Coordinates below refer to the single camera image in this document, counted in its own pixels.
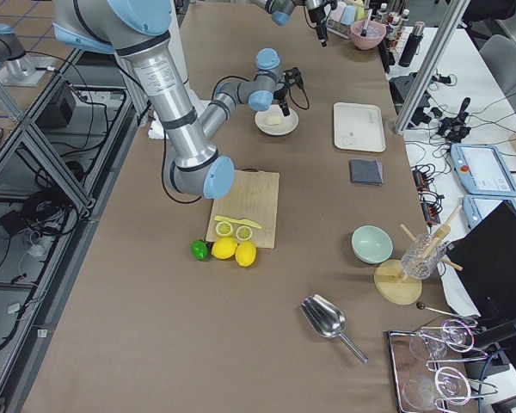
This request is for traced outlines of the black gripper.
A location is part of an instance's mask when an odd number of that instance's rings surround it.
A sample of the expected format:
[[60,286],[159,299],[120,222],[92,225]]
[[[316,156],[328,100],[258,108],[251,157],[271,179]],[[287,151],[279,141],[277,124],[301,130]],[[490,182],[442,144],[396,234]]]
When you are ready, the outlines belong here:
[[337,8],[337,0],[305,0],[304,7],[310,18],[310,22],[315,24],[316,36],[321,46],[328,44],[328,30],[324,23],[327,21],[328,13]]
[[274,100],[280,105],[282,114],[284,116],[290,115],[290,109],[286,103],[286,96],[289,94],[292,86],[302,86],[302,75],[298,67],[292,67],[283,71],[281,79],[276,85],[274,91]]

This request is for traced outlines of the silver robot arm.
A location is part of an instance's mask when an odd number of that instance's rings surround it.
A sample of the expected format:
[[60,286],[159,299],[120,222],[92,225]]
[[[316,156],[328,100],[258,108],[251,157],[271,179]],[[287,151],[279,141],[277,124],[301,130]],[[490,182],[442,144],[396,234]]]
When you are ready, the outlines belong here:
[[165,138],[163,184],[179,193],[218,199],[234,182],[232,160],[212,137],[239,104],[264,112],[280,99],[288,71],[272,48],[255,57],[255,77],[222,83],[199,113],[169,50],[175,13],[169,1],[56,1],[56,38],[75,48],[113,54],[134,76],[157,113]]
[[253,0],[252,4],[263,9],[278,26],[288,23],[292,13],[298,7],[304,11],[307,24],[312,28],[322,47],[328,44],[327,21],[331,11],[337,9],[337,1],[328,0]]

